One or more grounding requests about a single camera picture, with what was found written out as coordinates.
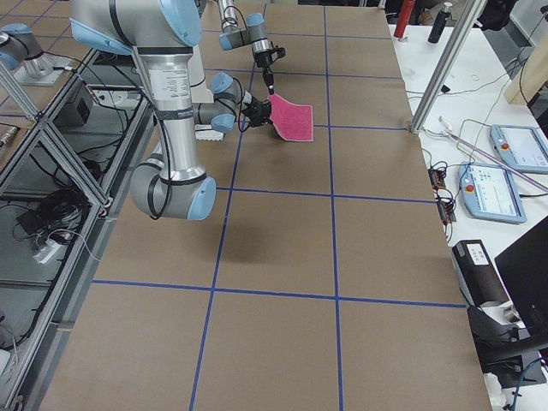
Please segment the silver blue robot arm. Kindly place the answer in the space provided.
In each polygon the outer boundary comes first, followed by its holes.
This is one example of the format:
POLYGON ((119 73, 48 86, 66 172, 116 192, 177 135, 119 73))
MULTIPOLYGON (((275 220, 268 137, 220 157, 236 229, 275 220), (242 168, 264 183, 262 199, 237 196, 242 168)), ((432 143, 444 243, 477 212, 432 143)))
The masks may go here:
POLYGON ((217 1, 221 34, 219 44, 224 51, 250 46, 254 64, 262 70, 263 81, 270 95, 275 93, 274 73, 271 66, 278 58, 283 58, 285 49, 276 47, 268 39, 265 17, 262 13, 252 13, 246 17, 232 1, 217 1))
POLYGON ((70 23, 80 43, 133 58, 158 121, 160 142, 130 182, 135 205, 155 219, 207 218, 217 185, 198 159, 196 125, 227 133, 239 113, 269 124, 271 103, 225 73, 212 79, 211 102, 193 102, 188 64, 202 34, 194 1, 74 1, 70 23))

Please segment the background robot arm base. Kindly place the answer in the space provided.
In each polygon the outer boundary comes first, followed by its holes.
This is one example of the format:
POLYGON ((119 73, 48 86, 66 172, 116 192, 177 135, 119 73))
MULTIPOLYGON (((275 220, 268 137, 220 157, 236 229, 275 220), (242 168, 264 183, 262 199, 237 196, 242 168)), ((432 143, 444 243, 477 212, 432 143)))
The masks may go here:
POLYGON ((26 86, 53 86, 62 69, 56 69, 31 28, 23 23, 1 27, 1 63, 14 72, 17 81, 26 86))

